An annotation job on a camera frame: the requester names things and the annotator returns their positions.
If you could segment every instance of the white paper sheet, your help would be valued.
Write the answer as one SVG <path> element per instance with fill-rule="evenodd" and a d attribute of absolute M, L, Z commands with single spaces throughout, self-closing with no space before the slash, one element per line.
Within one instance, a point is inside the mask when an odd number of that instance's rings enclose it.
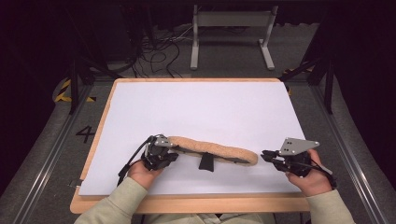
<path fill-rule="evenodd" d="M 149 194 L 299 191 L 260 157 L 265 149 L 279 150 L 286 137 L 304 139 L 283 83 L 120 82 L 79 195 L 110 194 L 123 165 L 158 133 L 245 148 L 259 162 L 245 167 L 215 161 L 211 173 L 198 169 L 200 158 L 180 155 Z"/>

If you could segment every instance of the person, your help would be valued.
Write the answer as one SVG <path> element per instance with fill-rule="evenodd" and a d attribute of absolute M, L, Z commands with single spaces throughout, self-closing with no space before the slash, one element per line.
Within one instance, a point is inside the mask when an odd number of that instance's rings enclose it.
<path fill-rule="evenodd" d="M 308 150 L 311 159 L 321 165 L 318 153 Z M 81 214 L 75 223 L 131 223 L 132 215 L 140 202 L 145 198 L 155 178 L 162 170 L 149 171 L 142 161 L 135 163 L 122 183 L 102 201 Z M 314 224 L 349 224 L 355 223 L 345 206 L 337 189 L 332 189 L 328 178 L 320 171 L 312 169 L 309 174 L 300 178 L 286 173 L 289 182 L 297 186 L 310 206 L 311 222 Z M 184 215 L 150 215 L 145 223 L 170 224 L 206 224 L 206 223 L 244 223 L 275 224 L 273 214 L 184 214 Z"/>

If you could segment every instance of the wooden table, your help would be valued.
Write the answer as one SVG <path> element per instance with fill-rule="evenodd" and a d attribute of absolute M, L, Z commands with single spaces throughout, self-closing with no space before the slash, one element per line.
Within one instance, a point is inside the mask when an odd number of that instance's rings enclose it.
<path fill-rule="evenodd" d="M 278 82 L 276 78 L 124 78 L 118 82 Z M 108 97 L 96 136 L 85 162 L 80 179 L 85 179 L 101 136 L 105 117 L 110 107 L 115 86 Z M 76 189 L 70 204 L 71 212 L 81 214 L 106 196 L 79 196 Z M 181 213 L 280 213 L 308 212 L 309 205 L 302 193 L 247 193 L 247 194 L 191 194 L 148 195 L 136 210 L 137 214 Z"/>

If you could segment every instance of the person's hand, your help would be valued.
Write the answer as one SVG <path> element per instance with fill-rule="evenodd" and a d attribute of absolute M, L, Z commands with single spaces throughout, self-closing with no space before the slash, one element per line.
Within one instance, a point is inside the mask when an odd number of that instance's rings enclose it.
<path fill-rule="evenodd" d="M 313 161 L 321 165 L 319 155 L 314 149 L 309 149 L 307 152 Z M 304 178 L 300 178 L 290 172 L 286 172 L 286 177 L 289 179 L 290 183 L 297 186 L 306 197 L 332 191 L 332 186 L 326 175 L 315 169 L 311 169 L 309 174 Z"/>
<path fill-rule="evenodd" d="M 149 171 L 142 161 L 135 163 L 129 169 L 128 176 L 136 181 L 145 189 L 149 189 L 155 178 L 163 172 L 163 169 L 157 171 Z"/>

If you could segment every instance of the beige sleeve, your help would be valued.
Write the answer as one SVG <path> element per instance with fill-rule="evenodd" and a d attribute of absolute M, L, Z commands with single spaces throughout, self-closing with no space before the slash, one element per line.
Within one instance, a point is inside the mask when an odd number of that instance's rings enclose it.
<path fill-rule="evenodd" d="M 83 213 L 75 223 L 131 223 L 132 215 L 147 191 L 126 177 L 107 197 Z"/>
<path fill-rule="evenodd" d="M 338 190 L 307 197 L 313 224 L 355 223 Z"/>

